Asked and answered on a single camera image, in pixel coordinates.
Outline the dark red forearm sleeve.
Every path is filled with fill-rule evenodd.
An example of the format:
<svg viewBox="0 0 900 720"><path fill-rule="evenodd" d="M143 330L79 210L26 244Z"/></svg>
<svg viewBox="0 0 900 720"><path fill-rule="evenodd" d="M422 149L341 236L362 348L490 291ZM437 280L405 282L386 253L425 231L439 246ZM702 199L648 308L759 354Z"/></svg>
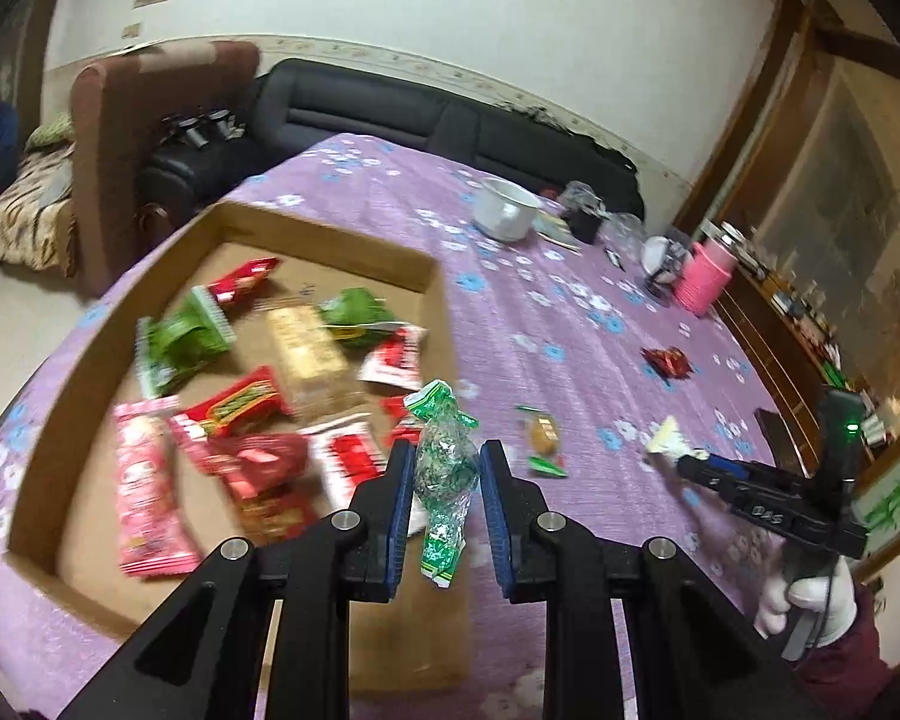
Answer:
<svg viewBox="0 0 900 720"><path fill-rule="evenodd" d="M881 660L873 596L855 589L857 616L834 644L815 650L797 674L831 718L900 718L900 667Z"/></svg>

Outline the white gloved right hand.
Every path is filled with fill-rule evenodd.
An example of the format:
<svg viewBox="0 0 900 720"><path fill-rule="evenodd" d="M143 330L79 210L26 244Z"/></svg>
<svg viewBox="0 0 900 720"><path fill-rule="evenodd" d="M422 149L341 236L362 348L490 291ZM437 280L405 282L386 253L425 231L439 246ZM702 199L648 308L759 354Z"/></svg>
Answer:
<svg viewBox="0 0 900 720"><path fill-rule="evenodd" d="M818 647L827 647L844 637L857 619L854 580L845 557L837 559L832 572L823 577L787 580L784 561L775 559L764 580L754 627L764 639L784 632L793 610L811 611L823 617Z"/></svg>

